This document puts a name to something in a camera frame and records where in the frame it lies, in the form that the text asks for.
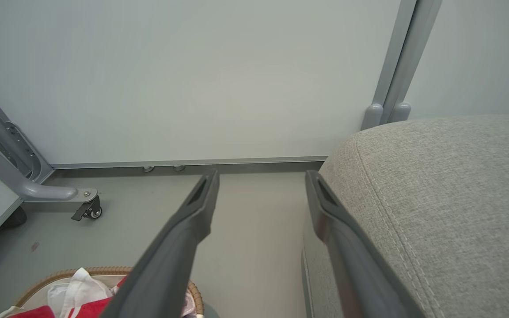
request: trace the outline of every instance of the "metal frame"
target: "metal frame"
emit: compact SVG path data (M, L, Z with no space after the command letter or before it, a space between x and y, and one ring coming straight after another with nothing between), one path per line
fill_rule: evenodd
M378 103L384 106L388 89L392 83L392 78L394 78L394 72L396 71L398 61L400 60L400 53L402 52L402 47L406 40L406 34L408 34L408 28L410 27L416 2L417 0L400 0L400 7L398 8L398 14L394 22L390 44L388 44L388 49L386 50L384 65L382 65L382 71L380 71L380 77L372 99L373 104Z
M0 180L27 202L89 202L97 197L97 189L52 187L32 182L2 155L0 155Z
M372 104L366 108L364 118L362 119L361 130L369 129L380 125L380 119L384 112L383 106L386 96L388 95L388 89L394 78L394 72L400 60L400 53L406 40L406 34L410 27L410 21L414 14L414 8L417 0L401 0L400 7L398 8L398 14L396 14L396 21L394 22L394 28L392 29L392 36L390 37L390 43L386 50L386 57L384 58L384 64L380 71L378 83L376 84L376 91L372 99Z
M28 171L28 177L36 183L42 183L53 172L36 148L29 142L18 126L9 120L0 108L0 144L20 171Z
M390 123L396 123L396 121L407 121L410 113L412 111L412 106L406 102L399 103L398 105L392 108L392 113L390 114Z
M381 125L392 122L394 106L400 105L406 97L416 68L422 58L425 45L428 42L441 2L442 0L418 0L416 3L406 40L396 65L394 78L392 78L386 99L383 102L384 112L380 119Z

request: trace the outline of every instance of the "white cloth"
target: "white cloth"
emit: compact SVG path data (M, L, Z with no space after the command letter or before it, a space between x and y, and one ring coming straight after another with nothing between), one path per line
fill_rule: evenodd
M186 290L186 296L184 296L184 308L182 308L182 317L186 316L187 314L194 314L193 316L196 316L196 302L188 290Z
M80 268L70 280L59 318L65 318L72 308L111 296L113 294L105 284L93 279L85 269Z
M115 286L113 286L113 287L111 288L111 293L112 293L113 295L116 295L118 291L119 291L119 286L117 286L117 285L115 285Z
M0 314L0 318L8 318L15 314L20 314L22 312L26 312L26 310L23 308L18 308L16 306L11 306L11 308L9 308L8 310L6 310Z
M46 304L50 307L55 317L60 316L62 306L66 299L66 291L70 283L55 284L46 294Z

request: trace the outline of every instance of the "baseboard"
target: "baseboard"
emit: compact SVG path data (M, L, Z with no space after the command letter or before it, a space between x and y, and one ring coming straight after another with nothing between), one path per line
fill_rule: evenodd
M246 159L199 159L199 160L168 160L168 161L132 161L127 163L60 163L50 165L53 169L90 169L90 168L121 168L121 167L170 167L196 165L234 165L237 163L307 163L325 161L327 155L311 155L308 157L276 157Z

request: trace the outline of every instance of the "gray sofa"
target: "gray sofa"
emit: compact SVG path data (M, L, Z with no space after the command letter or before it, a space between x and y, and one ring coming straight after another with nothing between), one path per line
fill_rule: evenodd
M509 115L351 136L319 171L428 317L509 317ZM309 214L309 314L342 317Z

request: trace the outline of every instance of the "floor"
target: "floor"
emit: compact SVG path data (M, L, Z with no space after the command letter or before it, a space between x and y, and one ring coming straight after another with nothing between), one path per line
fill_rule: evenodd
M304 317L304 171L320 165L58 171L48 185L97 188L103 215L76 222L70 219L76 204L23 204L27 223L0 229L0 312L56 271L135 265L198 176L216 167L220 192L212 233L198 246L190 277L209 306L206 317Z

